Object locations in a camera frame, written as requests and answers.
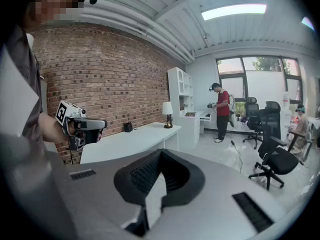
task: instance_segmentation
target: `white floor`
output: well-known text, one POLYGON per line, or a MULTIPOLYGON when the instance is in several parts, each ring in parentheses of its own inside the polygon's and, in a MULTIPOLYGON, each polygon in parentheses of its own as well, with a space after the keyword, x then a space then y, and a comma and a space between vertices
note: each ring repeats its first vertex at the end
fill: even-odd
MULTIPOLYGON (((204 134, 200 134, 200 139, 197 146, 192 150, 180 150, 203 159, 208 159, 213 162, 221 163, 229 166, 240 172, 241 160, 243 162, 241 174, 244 177, 248 177, 250 174, 262 172, 259 169, 255 169, 256 162, 262 160, 258 154, 258 148, 254 150, 254 140, 249 140, 243 143, 243 139, 247 135, 241 134, 229 134, 225 136, 225 139, 221 143, 214 142, 214 136, 217 132, 205 131, 204 134), (231 144, 231 137, 235 143, 237 150, 231 144)), ((290 211, 298 203, 305 202, 312 194, 315 187, 315 182, 319 180, 320 175, 320 152, 317 148, 311 148, 309 156, 304 163, 305 166, 300 163, 297 167, 287 175, 280 175, 279 177, 284 181, 284 187, 279 188, 280 184, 271 179, 270 190, 282 206, 290 211)), ((266 188, 266 178, 259 177, 252 178, 251 181, 255 181, 261 187, 266 188)))

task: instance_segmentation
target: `ceiling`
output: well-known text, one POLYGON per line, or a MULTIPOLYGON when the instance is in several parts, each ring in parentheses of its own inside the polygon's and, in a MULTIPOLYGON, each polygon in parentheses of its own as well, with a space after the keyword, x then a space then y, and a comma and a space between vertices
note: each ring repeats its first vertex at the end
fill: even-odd
POLYGON ((314 31, 293 0, 98 0, 85 1, 80 21, 103 24, 144 38, 188 64, 226 44, 294 48, 318 54, 314 31), (243 4, 267 4, 265 14, 204 21, 201 12, 243 4))

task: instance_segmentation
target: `red shirt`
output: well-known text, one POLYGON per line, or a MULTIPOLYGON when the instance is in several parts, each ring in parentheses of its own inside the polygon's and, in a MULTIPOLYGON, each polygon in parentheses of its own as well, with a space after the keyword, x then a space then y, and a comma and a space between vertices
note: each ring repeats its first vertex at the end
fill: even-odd
MULTIPOLYGON (((221 92, 218 93, 217 104, 221 104, 222 102, 228 102, 228 104, 230 104, 229 93, 226 90, 222 90, 221 92)), ((222 107, 217 107, 216 113, 218 116, 229 116, 229 113, 230 113, 229 106, 225 105, 222 107)))

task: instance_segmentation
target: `black box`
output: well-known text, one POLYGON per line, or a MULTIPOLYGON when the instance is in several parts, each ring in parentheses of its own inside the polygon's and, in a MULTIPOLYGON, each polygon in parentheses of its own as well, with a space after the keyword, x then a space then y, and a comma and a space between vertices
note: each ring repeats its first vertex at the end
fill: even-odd
POLYGON ((126 122, 123 124, 123 126, 124 126, 124 131, 126 133, 132 132, 132 123, 131 122, 126 122))

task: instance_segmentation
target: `white cabinet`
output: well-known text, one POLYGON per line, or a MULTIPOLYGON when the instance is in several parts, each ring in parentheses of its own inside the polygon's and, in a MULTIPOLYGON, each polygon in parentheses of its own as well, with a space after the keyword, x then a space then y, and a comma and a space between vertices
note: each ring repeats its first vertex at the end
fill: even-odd
POLYGON ((168 70, 169 93, 172 104, 173 124, 181 126, 179 146, 181 151, 194 149, 200 136, 200 113, 195 117, 185 116, 194 112, 194 90, 192 77, 180 68, 168 70))

